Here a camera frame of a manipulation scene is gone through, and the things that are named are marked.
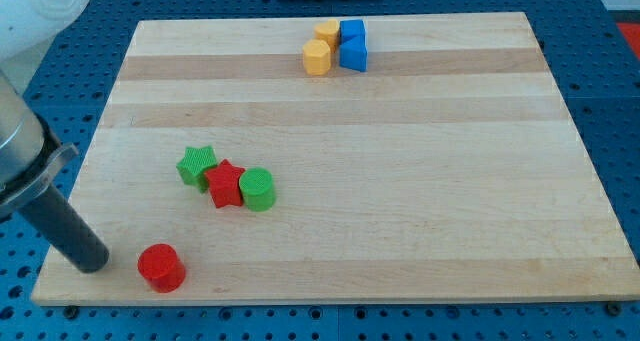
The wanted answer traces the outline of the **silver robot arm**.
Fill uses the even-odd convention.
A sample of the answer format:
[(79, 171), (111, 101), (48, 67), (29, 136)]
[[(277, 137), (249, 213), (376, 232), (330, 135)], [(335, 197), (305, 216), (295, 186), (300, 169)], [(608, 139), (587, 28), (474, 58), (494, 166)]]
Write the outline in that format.
[(1, 216), (11, 215), (42, 196), (76, 156), (1, 77)]

